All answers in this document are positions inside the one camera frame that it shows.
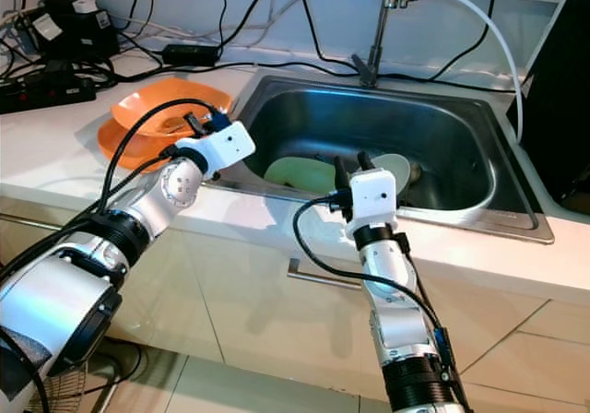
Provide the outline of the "metal sink faucet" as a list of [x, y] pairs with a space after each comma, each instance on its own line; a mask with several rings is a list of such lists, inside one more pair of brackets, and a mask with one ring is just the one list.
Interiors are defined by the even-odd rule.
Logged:
[[408, 8], [408, 5], [416, 0], [380, 0], [378, 25], [372, 38], [372, 46], [368, 51], [365, 60], [357, 54], [351, 55], [351, 63], [357, 65], [357, 71], [360, 76], [360, 85], [366, 89], [378, 88], [378, 79], [380, 72], [381, 54], [383, 54], [384, 31], [386, 30], [389, 13], [397, 9]]

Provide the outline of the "green plastic plate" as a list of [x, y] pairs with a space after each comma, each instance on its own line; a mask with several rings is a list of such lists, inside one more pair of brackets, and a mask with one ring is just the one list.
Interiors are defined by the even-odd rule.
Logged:
[[330, 195], [336, 190], [336, 168], [317, 159], [277, 159], [265, 170], [263, 178], [314, 195]]

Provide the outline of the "teal handled utensil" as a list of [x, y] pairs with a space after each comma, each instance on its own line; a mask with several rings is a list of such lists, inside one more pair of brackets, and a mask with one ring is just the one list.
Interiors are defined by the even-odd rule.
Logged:
[[201, 125], [201, 121], [192, 113], [186, 115], [173, 115], [172, 118], [165, 119], [156, 127], [156, 134], [174, 135], [174, 134], [193, 134], [195, 128]]

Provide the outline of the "stainless steel sink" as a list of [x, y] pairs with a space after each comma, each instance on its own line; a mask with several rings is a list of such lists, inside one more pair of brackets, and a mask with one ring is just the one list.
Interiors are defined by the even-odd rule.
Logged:
[[399, 219], [555, 241], [512, 139], [483, 100], [266, 75], [233, 114], [256, 148], [215, 178], [218, 188], [308, 201], [307, 191], [267, 181], [266, 169], [286, 157], [341, 159], [357, 169], [359, 153], [395, 153], [420, 170], [397, 195]]

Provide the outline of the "black appliance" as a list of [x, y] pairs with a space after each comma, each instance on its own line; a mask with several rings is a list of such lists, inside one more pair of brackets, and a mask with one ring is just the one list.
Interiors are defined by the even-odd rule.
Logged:
[[545, 193], [590, 218], [590, 0], [563, 0], [528, 65], [520, 145]]

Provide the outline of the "translucent grey bowl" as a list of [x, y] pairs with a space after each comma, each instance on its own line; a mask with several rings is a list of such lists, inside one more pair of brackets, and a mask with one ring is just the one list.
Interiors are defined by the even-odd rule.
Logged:
[[376, 157], [372, 157], [372, 165], [375, 168], [387, 170], [395, 176], [396, 192], [402, 194], [409, 183], [410, 173], [412, 173], [412, 164], [409, 159], [399, 155], [399, 153], [384, 153]]

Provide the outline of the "black charger with white labels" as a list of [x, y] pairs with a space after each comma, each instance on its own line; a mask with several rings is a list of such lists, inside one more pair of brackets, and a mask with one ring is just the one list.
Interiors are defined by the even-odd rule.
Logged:
[[25, 14], [24, 26], [42, 56], [113, 56], [121, 51], [118, 30], [106, 9], [77, 14], [73, 0], [43, 0], [42, 7]]

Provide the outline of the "black power strip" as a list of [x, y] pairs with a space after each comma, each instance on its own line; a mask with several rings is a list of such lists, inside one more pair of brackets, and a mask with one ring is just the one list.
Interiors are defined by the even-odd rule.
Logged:
[[96, 98], [97, 88], [91, 77], [72, 70], [30, 73], [0, 84], [0, 113], [80, 104]]

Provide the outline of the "small black power adapter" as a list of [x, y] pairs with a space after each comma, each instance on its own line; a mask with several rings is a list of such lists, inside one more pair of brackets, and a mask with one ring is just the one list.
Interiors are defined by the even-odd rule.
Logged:
[[212, 67], [222, 56], [218, 46], [197, 45], [197, 43], [169, 43], [159, 51], [165, 65]]

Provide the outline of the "orange plastic plate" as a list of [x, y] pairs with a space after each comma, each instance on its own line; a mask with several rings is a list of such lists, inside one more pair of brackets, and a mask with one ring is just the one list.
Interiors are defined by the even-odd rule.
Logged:
[[[100, 130], [97, 132], [100, 150], [107, 159], [112, 159], [114, 152], [118, 150], [119, 144], [123, 142], [127, 129], [114, 118], [107, 119], [102, 123]], [[157, 157], [165, 147], [172, 145], [184, 138], [194, 134], [190, 129], [172, 132], [172, 134], [163, 134], [159, 136], [149, 136], [145, 134], [136, 134], [131, 136], [129, 143], [124, 147], [123, 155], [118, 164], [124, 169], [133, 170], [136, 166], [142, 165], [145, 161]]]

